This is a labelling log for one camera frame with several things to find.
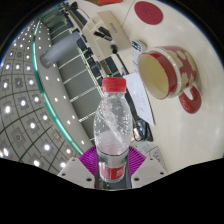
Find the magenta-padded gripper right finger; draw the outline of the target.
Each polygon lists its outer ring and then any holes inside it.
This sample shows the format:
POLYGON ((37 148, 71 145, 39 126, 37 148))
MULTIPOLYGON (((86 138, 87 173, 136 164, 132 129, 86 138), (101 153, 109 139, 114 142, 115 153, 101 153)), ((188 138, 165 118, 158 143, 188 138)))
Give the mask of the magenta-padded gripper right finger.
POLYGON ((128 173, 133 188, 140 188, 168 175, 153 157, 146 157, 137 149, 129 147, 128 173))

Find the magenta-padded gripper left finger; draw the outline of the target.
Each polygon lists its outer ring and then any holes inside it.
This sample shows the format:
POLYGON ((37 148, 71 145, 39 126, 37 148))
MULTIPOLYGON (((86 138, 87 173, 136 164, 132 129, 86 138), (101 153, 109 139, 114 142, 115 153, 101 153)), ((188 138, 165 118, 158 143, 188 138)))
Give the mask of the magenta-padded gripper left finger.
POLYGON ((58 176, 81 187, 94 189, 97 167, 97 152, 93 146, 79 158, 70 158, 58 176))

